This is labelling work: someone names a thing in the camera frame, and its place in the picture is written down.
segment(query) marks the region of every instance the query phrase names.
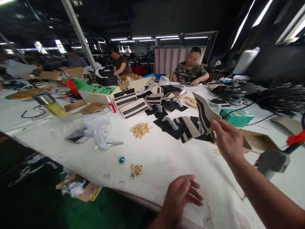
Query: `metal thermos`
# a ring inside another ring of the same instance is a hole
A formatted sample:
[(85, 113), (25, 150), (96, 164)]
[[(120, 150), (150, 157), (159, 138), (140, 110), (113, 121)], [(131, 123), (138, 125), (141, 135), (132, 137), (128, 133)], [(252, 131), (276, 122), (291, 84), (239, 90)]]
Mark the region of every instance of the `metal thermos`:
[(32, 96), (40, 105), (43, 105), (55, 116), (65, 116), (67, 113), (49, 93), (39, 93)]

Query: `factory floor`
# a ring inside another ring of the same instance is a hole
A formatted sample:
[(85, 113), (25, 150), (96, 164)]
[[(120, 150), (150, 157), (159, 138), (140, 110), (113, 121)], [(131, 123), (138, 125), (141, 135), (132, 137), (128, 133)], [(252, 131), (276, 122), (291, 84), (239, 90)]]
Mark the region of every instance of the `factory floor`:
[[(82, 202), (62, 195), (55, 186), (60, 182), (57, 169), (44, 165), (25, 176), (12, 187), (8, 184), (19, 179), (27, 166), (24, 159), (35, 153), (13, 139), (0, 143), (0, 203), (1, 223), (10, 228), (147, 228), (155, 214), (143, 206), (103, 188), (95, 201)], [(31, 170), (45, 162), (45, 157), (31, 164)]]

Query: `teal box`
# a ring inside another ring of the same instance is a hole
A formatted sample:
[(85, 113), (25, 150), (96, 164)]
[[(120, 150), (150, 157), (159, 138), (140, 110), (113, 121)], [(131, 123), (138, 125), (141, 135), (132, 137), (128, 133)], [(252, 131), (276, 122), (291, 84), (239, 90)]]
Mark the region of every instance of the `teal box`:
[(231, 111), (234, 111), (234, 109), (222, 109), (220, 116), (223, 120), (226, 120), (235, 127), (244, 127), (255, 117), (244, 109), (232, 112), (227, 117), (225, 117)]

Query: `yellow liquid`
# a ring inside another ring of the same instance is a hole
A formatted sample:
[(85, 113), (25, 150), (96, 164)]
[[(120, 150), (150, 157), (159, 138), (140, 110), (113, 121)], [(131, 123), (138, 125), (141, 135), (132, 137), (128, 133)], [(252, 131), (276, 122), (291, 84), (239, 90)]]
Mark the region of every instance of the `yellow liquid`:
[(66, 116), (67, 113), (58, 103), (44, 105), (55, 116)]

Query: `background worker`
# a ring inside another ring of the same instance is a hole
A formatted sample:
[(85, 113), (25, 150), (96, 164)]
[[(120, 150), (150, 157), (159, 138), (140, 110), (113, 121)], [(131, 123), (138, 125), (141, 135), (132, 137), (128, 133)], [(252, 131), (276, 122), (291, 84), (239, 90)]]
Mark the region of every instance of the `background worker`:
[[(275, 187), (251, 165), (243, 154), (243, 135), (230, 123), (211, 121), (221, 155), (230, 166), (256, 213), (267, 229), (305, 228), (305, 210)], [(203, 205), (203, 197), (195, 190), (200, 185), (194, 175), (180, 176), (168, 187), (163, 207), (150, 229), (179, 228), (187, 203)]]
[(113, 46), (110, 50), (110, 56), (113, 58), (114, 74), (119, 76), (131, 74), (126, 57), (120, 55), (118, 47)]
[(85, 59), (81, 56), (78, 56), (74, 50), (72, 50), (71, 47), (66, 47), (68, 52), (68, 63), (72, 67), (87, 67), (88, 64), (85, 61)]
[(197, 86), (209, 78), (209, 73), (200, 62), (201, 49), (193, 47), (188, 55), (188, 60), (178, 64), (172, 75), (173, 82), (191, 83)]

